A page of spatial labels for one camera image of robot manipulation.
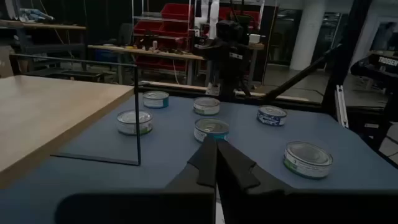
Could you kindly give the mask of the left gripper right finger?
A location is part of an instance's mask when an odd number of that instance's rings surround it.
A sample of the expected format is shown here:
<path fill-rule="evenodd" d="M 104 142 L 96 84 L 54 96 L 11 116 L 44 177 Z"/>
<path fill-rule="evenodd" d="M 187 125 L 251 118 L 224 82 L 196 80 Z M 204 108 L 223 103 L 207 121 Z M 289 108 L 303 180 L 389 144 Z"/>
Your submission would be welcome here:
<path fill-rule="evenodd" d="M 217 184 L 221 194 L 290 194 L 290 185 L 279 180 L 225 140 L 218 140 Z"/>

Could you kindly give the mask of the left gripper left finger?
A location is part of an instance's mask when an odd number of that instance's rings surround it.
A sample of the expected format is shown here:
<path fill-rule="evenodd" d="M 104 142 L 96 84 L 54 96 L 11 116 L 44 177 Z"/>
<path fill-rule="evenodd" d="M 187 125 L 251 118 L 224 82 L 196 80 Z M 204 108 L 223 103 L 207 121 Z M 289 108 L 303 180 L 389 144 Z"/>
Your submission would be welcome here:
<path fill-rule="evenodd" d="M 171 192 L 214 192 L 217 143 L 207 136 L 186 166 L 165 187 Z"/>

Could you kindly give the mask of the teal label tuna can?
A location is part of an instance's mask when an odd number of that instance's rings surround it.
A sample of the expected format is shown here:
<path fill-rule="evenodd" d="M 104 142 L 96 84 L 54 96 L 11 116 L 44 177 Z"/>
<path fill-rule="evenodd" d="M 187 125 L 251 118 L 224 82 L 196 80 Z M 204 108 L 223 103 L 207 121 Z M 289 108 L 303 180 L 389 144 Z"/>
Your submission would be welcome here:
<path fill-rule="evenodd" d="M 228 140 L 229 124 L 216 118 L 202 118 L 195 121 L 194 138 L 203 142 L 207 136 Z"/>

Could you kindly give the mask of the dark blue label tuna can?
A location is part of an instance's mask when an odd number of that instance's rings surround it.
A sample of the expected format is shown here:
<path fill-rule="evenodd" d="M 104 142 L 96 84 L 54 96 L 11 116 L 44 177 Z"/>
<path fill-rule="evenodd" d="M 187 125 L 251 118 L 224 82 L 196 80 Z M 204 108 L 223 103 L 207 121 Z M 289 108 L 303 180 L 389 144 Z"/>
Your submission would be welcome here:
<path fill-rule="evenodd" d="M 287 118 L 287 113 L 279 107 L 264 105 L 257 110 L 257 120 L 269 126 L 283 126 Z"/>

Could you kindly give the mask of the green label tuna can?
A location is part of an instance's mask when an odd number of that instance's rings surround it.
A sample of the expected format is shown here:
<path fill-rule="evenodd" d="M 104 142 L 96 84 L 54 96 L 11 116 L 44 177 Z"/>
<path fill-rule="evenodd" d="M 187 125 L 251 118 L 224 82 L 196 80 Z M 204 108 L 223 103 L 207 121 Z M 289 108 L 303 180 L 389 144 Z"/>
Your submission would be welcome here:
<path fill-rule="evenodd" d="M 153 116 L 146 111 L 135 110 L 122 111 L 117 115 L 116 126 L 120 133 L 136 136 L 147 134 L 152 131 Z"/>
<path fill-rule="evenodd" d="M 148 108 L 166 108 L 169 105 L 169 94 L 164 91 L 147 91 L 142 97 L 144 106 Z"/>
<path fill-rule="evenodd" d="M 294 141 L 286 145 L 283 163 L 294 174 L 307 179 L 323 179 L 330 173 L 333 157 L 316 145 Z"/>
<path fill-rule="evenodd" d="M 199 97 L 193 102 L 193 111 L 203 116 L 216 115 L 220 111 L 220 101 L 210 97 Z"/>

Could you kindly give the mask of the blue table mat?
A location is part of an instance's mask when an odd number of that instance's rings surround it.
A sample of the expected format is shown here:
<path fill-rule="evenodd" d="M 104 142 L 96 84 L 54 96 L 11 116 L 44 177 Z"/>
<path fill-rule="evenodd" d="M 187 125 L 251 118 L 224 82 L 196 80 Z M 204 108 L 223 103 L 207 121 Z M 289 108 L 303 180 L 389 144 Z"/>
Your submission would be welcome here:
<path fill-rule="evenodd" d="M 0 224 L 54 224 L 61 199 L 71 194 L 161 188 L 168 184 L 200 147 L 194 138 L 193 101 L 172 96 L 169 106 L 152 110 L 153 130 L 141 137 L 116 128 L 117 115 L 134 107 L 130 99 L 64 144 L 70 154 L 140 160 L 124 166 L 49 157 L 10 186 L 0 190 Z M 285 183 L 299 189 L 398 189 L 398 169 L 377 155 L 357 134 L 323 113 L 290 110 L 283 126 L 261 124 L 257 107 L 223 103 L 218 118 L 229 124 L 228 141 Z M 329 176 L 309 180 L 283 165 L 287 143 L 317 145 L 333 157 Z"/>

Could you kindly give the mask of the wooden workbench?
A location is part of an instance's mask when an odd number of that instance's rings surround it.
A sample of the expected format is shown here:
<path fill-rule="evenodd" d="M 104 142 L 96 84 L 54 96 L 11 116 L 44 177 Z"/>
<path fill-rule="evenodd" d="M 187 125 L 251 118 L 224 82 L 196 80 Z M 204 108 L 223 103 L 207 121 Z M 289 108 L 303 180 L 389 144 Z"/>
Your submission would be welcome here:
<path fill-rule="evenodd" d="M 142 50 L 142 49 L 128 49 L 126 47 L 117 47 L 117 46 L 105 46 L 105 45 L 88 45 L 89 49 L 101 49 L 101 50 L 110 50 L 121 53 L 130 53 L 134 55 L 145 55 L 148 57 L 162 57 L 162 58 L 170 58 L 170 59 L 177 59 L 177 60 L 188 60 L 189 61 L 189 68 L 192 68 L 194 60 L 205 60 L 203 57 L 193 54 L 175 54 L 175 53 L 167 53 L 167 52 L 154 52 L 153 50 Z M 264 44 L 253 44 L 249 43 L 249 49 L 254 50 L 257 53 L 257 50 L 263 50 Z M 192 71 L 187 73 L 187 85 L 192 84 Z"/>
<path fill-rule="evenodd" d="M 86 59 L 87 55 L 87 43 L 86 36 L 87 31 L 85 26 L 76 26 L 76 25 L 64 25 L 64 24 L 48 24 L 48 23 L 37 23 L 37 22 L 21 22 L 21 21 L 12 21 L 12 20 L 2 20 L 0 19 L 0 27 L 4 27 L 5 29 L 14 29 L 16 30 L 16 35 L 19 38 L 19 46 L 20 52 L 26 55 L 42 54 L 42 53 L 60 53 L 60 52 L 68 52 L 72 53 L 73 51 L 79 52 L 80 60 Z M 80 41 L 79 43 L 68 43 L 68 44 L 31 44 L 27 40 L 27 29 L 49 29 L 49 30 L 77 30 L 80 32 Z M 18 62 L 19 59 L 16 56 L 11 56 L 10 53 L 10 61 L 12 65 L 12 71 L 14 74 L 21 73 L 21 66 Z M 27 61 L 27 71 L 33 72 L 35 70 L 34 61 L 32 59 L 21 59 L 22 61 Z"/>

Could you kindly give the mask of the white round pillar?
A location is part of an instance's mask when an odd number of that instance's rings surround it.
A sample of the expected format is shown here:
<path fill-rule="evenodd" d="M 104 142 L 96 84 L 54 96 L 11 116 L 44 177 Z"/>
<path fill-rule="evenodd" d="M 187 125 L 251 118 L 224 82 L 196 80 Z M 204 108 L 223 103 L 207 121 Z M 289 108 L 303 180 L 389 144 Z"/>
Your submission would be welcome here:
<path fill-rule="evenodd" d="M 303 0 L 303 13 L 290 61 L 291 70 L 303 70 L 311 64 L 327 0 Z"/>

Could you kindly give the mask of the aluminium frame bracket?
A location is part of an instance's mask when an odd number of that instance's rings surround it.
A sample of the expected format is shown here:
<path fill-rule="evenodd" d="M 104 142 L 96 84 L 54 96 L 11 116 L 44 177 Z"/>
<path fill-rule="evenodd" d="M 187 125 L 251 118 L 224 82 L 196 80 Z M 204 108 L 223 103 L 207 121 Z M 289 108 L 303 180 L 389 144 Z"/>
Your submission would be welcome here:
<path fill-rule="evenodd" d="M 344 127 L 349 128 L 348 115 L 346 112 L 345 96 L 342 85 L 337 85 L 335 88 L 335 107 L 336 117 L 338 122 Z"/>

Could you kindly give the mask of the wooden shelf with black frame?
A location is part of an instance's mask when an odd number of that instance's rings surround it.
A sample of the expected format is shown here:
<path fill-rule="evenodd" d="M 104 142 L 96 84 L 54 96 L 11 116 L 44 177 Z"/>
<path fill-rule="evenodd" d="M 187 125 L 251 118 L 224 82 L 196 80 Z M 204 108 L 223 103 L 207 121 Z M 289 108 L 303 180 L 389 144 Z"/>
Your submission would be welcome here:
<path fill-rule="evenodd" d="M 0 190 L 124 103 L 134 87 L 15 75 L 0 79 Z"/>

